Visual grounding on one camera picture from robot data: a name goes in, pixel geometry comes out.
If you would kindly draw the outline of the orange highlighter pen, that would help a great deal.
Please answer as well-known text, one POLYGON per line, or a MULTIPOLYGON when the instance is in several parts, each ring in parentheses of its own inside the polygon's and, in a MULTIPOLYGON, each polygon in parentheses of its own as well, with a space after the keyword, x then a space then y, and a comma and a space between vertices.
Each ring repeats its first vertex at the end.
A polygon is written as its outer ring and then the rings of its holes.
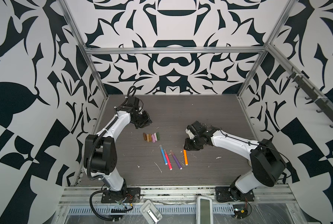
POLYGON ((185 166, 188 166, 188 159, 187 159, 187 151, 186 150, 183 150, 183 155, 184 155, 185 166))

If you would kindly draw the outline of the purple highlighter pen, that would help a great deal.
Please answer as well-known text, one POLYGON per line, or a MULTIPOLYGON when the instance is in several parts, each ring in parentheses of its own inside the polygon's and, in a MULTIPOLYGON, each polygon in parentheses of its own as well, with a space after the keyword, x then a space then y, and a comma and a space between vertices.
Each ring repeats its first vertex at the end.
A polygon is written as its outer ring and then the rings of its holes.
POLYGON ((179 168, 180 170, 182 170, 183 168, 182 168, 180 162, 178 161, 178 159, 177 159, 175 153, 174 153, 172 150, 170 150, 170 154, 172 155, 172 157, 173 157, 174 161, 176 162, 178 168, 179 168))

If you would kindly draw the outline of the pink red highlighter pen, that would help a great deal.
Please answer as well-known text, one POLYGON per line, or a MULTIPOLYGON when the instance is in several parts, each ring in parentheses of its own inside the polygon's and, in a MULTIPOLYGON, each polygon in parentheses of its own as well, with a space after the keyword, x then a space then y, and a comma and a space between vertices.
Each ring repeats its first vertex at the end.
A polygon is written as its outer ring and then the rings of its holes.
POLYGON ((166 158, 166 161, 167 161, 167 166, 168 166, 169 170, 172 170, 173 167, 172 167, 172 165, 171 165, 171 162, 170 162, 170 159, 169 159, 169 157, 168 157, 168 154, 167 154, 167 152, 166 152, 165 149, 164 149, 163 151, 164 151, 164 155, 165 155, 165 158, 166 158))

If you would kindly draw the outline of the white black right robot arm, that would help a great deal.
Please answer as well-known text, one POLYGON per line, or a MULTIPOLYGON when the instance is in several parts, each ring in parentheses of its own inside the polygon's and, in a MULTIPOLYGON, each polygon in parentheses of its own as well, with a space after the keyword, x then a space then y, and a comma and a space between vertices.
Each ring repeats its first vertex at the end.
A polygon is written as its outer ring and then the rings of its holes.
POLYGON ((220 203, 253 201, 253 190, 273 187, 286 169, 286 156, 279 153, 269 140, 248 140, 206 126, 198 121, 187 126, 184 149, 199 151, 204 146, 226 149, 247 159, 250 170, 238 176, 228 187, 216 187, 216 200, 220 203))

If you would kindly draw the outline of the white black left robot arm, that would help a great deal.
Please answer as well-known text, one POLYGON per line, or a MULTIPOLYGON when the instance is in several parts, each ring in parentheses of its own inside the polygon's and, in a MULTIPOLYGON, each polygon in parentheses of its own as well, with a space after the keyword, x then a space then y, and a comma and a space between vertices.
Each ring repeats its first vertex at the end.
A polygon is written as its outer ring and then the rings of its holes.
POLYGON ((136 129, 144 128, 152 123, 148 112, 139 105, 142 101, 129 96, 118 107, 114 108, 114 116, 97 134, 90 134, 85 140, 84 171, 89 180, 101 180, 107 186, 102 194, 107 201, 121 201, 126 198, 127 185, 116 168, 118 155, 116 140, 123 129, 133 124, 136 129))

